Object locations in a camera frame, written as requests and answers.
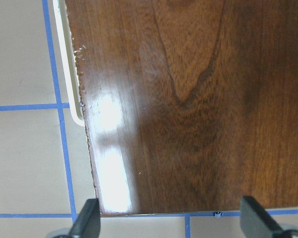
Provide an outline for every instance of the wooden board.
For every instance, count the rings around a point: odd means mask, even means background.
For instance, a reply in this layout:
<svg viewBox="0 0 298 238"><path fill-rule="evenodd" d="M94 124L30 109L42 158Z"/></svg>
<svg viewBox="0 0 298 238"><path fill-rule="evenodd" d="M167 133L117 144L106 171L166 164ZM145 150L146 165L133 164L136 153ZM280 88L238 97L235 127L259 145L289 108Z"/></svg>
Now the wooden board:
<svg viewBox="0 0 298 238"><path fill-rule="evenodd" d="M67 0L103 216L298 206L298 0Z"/></svg>

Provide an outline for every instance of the tile floor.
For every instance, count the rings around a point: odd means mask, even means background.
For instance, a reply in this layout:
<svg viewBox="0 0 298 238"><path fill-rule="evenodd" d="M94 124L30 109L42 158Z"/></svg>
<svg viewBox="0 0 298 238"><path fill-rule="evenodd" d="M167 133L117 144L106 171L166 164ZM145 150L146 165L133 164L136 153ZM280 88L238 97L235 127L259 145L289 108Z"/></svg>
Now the tile floor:
<svg viewBox="0 0 298 238"><path fill-rule="evenodd" d="M68 109L52 9L51 0L0 0L0 238L44 238L70 227L95 196L85 131ZM298 208L273 214L298 226ZM100 237L243 237L236 213L191 215L103 218Z"/></svg>

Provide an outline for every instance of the wood grain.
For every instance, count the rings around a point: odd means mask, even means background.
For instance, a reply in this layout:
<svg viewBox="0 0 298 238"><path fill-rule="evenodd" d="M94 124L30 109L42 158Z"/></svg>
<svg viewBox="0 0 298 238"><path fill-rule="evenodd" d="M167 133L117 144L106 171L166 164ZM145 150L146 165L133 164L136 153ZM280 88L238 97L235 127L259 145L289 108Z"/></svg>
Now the wood grain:
<svg viewBox="0 0 298 238"><path fill-rule="evenodd" d="M298 206L298 0L66 3L103 216Z"/></svg>

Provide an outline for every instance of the wooden table top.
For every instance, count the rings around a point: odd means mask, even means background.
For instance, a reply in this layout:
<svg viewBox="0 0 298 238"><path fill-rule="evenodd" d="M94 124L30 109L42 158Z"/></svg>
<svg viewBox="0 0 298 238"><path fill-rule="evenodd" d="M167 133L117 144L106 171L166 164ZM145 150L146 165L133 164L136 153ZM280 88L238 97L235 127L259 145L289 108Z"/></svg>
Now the wooden table top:
<svg viewBox="0 0 298 238"><path fill-rule="evenodd" d="M103 216L298 206L298 0L66 0Z"/></svg>

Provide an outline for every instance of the white plastic strip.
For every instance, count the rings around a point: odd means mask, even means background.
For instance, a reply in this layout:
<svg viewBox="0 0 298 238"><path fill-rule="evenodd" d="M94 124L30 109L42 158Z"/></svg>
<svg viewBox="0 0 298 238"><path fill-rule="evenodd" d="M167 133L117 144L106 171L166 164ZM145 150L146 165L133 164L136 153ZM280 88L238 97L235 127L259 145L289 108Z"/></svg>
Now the white plastic strip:
<svg viewBox="0 0 298 238"><path fill-rule="evenodd" d="M85 122L79 108L76 86L77 73L64 0L53 0L53 8L71 115L78 125L85 126Z"/></svg>

